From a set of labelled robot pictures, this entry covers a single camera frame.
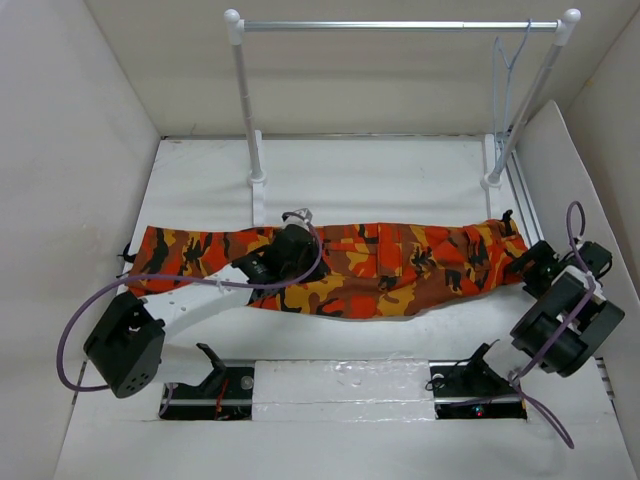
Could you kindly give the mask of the blue wire hanger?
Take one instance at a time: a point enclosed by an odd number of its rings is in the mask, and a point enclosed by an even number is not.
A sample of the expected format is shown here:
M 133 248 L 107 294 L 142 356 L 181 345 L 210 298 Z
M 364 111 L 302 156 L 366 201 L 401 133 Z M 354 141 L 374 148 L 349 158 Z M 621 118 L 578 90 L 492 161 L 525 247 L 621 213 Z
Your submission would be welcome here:
M 515 52 L 510 55 L 503 39 L 497 36 L 492 47 L 492 134 L 496 153 L 502 152 L 509 130 L 509 113 L 512 99 L 512 77 L 522 50 L 532 29 L 532 19 L 526 22 L 522 39 Z

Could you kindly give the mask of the orange camouflage trousers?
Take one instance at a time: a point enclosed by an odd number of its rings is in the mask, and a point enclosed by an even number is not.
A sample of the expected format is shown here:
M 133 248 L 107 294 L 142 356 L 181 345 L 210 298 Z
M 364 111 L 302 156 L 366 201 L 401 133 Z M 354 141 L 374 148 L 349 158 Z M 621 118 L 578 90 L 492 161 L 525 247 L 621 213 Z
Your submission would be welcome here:
M 198 232 L 148 227 L 135 256 L 130 285 L 136 296 L 179 287 L 168 275 L 207 277 L 252 250 L 277 230 L 256 227 Z M 527 250 L 509 212 L 461 227 L 400 223 L 323 226 L 328 276 L 288 286 L 256 308 L 369 320 L 410 317 L 421 311 L 520 282 L 506 267 Z

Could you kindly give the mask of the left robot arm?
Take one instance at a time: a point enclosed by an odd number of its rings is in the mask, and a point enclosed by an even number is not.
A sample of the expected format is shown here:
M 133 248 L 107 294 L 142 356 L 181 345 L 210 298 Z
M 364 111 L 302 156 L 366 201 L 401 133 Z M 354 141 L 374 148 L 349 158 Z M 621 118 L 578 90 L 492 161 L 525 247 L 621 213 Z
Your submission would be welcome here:
M 254 250 L 204 278 L 161 294 L 117 295 L 84 344 L 84 351 L 119 399 L 158 382 L 186 384 L 216 394 L 226 366 L 205 343 L 192 350 L 170 345 L 179 333 L 227 310 L 241 308 L 300 282 L 321 279 L 322 241 L 309 224 L 290 224 Z

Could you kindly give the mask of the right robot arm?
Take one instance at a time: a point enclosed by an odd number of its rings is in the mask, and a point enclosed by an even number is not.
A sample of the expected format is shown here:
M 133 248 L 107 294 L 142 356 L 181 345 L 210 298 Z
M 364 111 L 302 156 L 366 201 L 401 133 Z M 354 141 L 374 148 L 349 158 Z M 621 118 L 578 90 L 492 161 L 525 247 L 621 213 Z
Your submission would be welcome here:
M 602 290 L 612 266 L 612 253 L 595 242 L 575 244 L 564 256 L 537 242 L 508 267 L 534 305 L 507 337 L 481 345 L 457 377 L 471 392 L 493 396 L 535 368 L 563 378 L 576 373 L 625 317 Z

